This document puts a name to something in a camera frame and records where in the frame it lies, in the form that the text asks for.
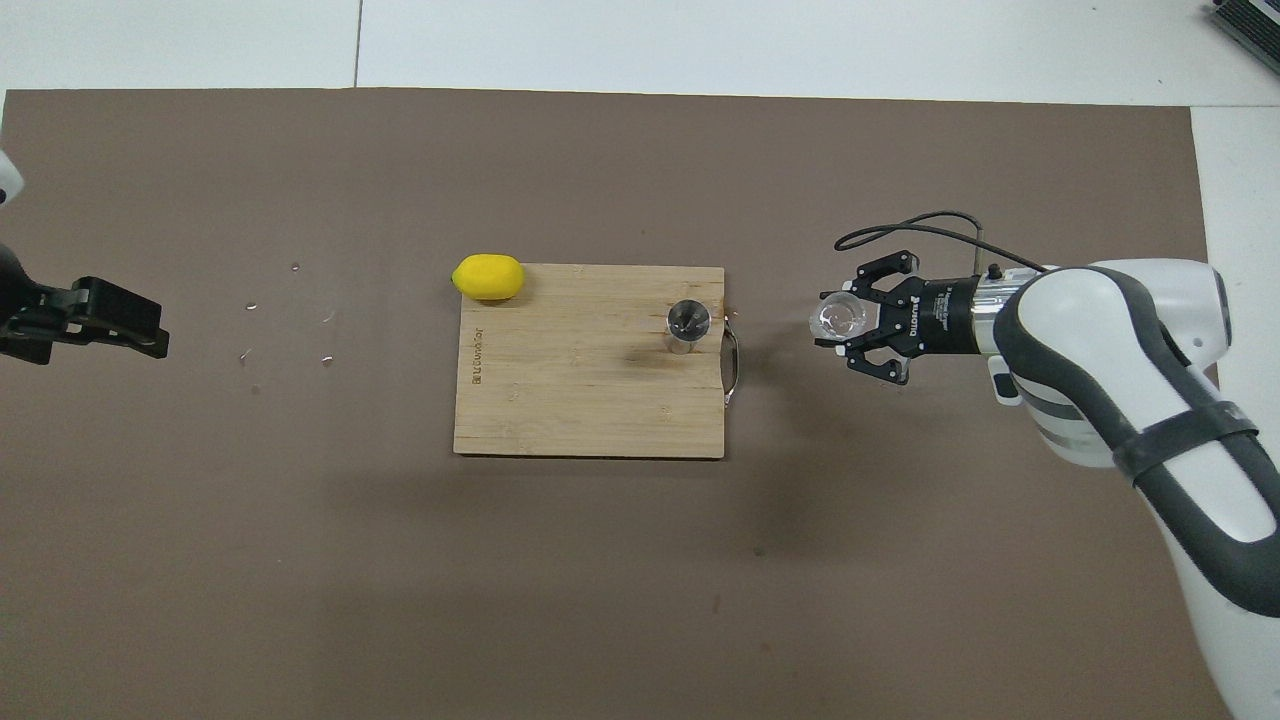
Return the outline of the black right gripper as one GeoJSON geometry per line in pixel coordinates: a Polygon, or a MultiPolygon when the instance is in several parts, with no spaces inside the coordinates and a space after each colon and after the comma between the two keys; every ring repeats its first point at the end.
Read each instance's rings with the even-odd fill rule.
{"type": "Polygon", "coordinates": [[[920,355],[978,355],[973,302],[979,279],[925,281],[918,269],[919,258],[901,250],[859,265],[840,290],[820,293],[822,300],[849,295],[884,304],[886,342],[863,336],[815,337],[814,345],[832,350],[850,372],[896,386],[909,382],[910,364],[920,355]]]}

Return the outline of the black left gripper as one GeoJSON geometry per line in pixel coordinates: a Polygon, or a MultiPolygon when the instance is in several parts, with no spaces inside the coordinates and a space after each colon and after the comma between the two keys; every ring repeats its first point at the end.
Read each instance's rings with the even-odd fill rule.
{"type": "Polygon", "coordinates": [[[74,290],[41,284],[8,246],[1,246],[1,355],[40,366],[50,364],[52,342],[73,338],[76,345],[111,345],[155,359],[169,354],[159,302],[91,275],[79,278],[74,290]],[[73,305],[77,332],[68,331],[73,305]],[[35,338],[23,329],[35,329],[35,338]]]}

